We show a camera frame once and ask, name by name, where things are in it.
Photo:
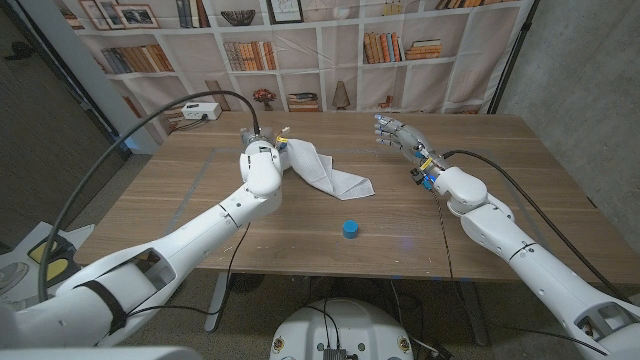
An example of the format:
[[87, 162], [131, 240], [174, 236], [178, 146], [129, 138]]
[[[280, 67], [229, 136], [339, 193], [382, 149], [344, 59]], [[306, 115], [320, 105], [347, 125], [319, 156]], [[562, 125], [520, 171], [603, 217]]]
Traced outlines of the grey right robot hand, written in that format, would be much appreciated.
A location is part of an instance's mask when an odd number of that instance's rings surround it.
[[417, 173], [437, 178], [450, 167], [416, 128], [381, 114], [374, 118], [376, 142], [398, 150], [415, 166]]

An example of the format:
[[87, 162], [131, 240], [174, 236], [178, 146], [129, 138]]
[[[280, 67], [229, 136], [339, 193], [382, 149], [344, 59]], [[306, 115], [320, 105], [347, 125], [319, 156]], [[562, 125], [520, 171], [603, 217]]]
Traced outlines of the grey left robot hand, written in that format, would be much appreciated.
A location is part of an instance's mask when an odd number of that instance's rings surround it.
[[290, 132], [289, 127], [284, 127], [279, 131], [276, 131], [272, 127], [261, 127], [260, 134], [256, 135], [251, 129], [242, 128], [240, 130], [241, 140], [245, 146], [248, 146], [251, 142], [262, 140], [269, 142], [277, 150], [283, 150], [286, 147], [288, 140], [286, 135]]

